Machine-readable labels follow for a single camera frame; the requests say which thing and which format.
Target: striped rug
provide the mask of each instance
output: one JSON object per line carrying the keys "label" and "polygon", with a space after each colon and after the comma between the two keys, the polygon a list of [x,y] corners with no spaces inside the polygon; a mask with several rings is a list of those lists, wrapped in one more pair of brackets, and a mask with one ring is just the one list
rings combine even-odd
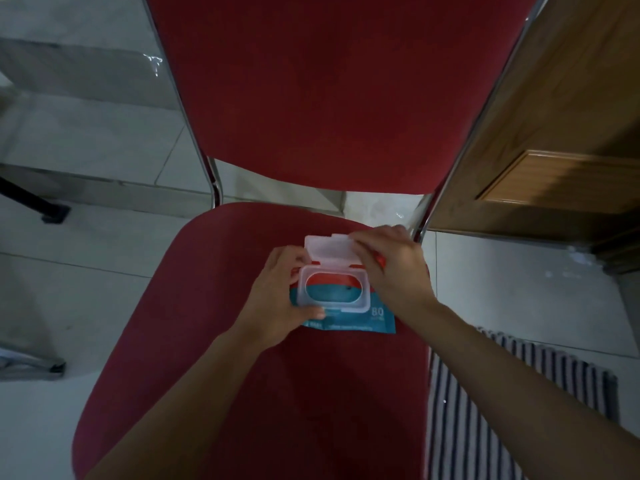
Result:
{"label": "striped rug", "polygon": [[[479,329],[548,379],[618,422],[618,383],[606,369],[548,346]],[[524,480],[447,366],[431,353],[426,461],[430,480]]]}

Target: wet wipes package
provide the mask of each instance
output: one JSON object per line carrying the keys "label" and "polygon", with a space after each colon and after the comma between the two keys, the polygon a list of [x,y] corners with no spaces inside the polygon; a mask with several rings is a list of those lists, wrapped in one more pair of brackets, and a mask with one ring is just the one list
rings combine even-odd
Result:
{"label": "wet wipes package", "polygon": [[313,264],[300,268],[300,279],[290,290],[294,305],[322,306],[324,320],[305,326],[319,330],[363,330],[395,333],[396,321],[369,285],[360,259],[347,235],[308,235],[305,238]]}

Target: red chair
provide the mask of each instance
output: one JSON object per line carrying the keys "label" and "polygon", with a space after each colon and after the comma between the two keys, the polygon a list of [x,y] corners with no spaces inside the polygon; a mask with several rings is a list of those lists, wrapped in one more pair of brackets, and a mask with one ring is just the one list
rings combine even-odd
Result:
{"label": "red chair", "polygon": [[[184,112],[211,157],[325,189],[441,183],[535,0],[147,0]],[[167,250],[85,406],[83,478],[241,309],[269,251],[364,226],[222,205]],[[300,328],[261,355],[206,478],[422,478],[428,348]]]}

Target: hand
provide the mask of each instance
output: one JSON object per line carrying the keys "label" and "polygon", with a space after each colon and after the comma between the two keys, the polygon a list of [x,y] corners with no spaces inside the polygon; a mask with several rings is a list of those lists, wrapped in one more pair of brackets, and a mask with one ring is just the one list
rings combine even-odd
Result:
{"label": "hand", "polygon": [[[438,304],[422,247],[413,242],[404,226],[382,226],[350,234],[353,250],[369,275],[369,282],[380,298],[400,320],[412,322]],[[382,268],[372,251],[386,259]]]}
{"label": "hand", "polygon": [[256,343],[261,351],[279,344],[306,320],[323,319],[321,306],[293,306],[289,300],[289,286],[298,281],[298,269],[306,264],[311,258],[304,248],[272,250],[230,331]]}

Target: dispensing opening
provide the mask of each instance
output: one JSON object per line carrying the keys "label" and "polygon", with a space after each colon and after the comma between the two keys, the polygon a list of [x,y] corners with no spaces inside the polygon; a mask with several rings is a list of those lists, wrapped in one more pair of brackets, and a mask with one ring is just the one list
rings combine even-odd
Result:
{"label": "dispensing opening", "polygon": [[353,303],[362,296],[362,283],[350,274],[314,273],[307,279],[309,298],[325,303]]}

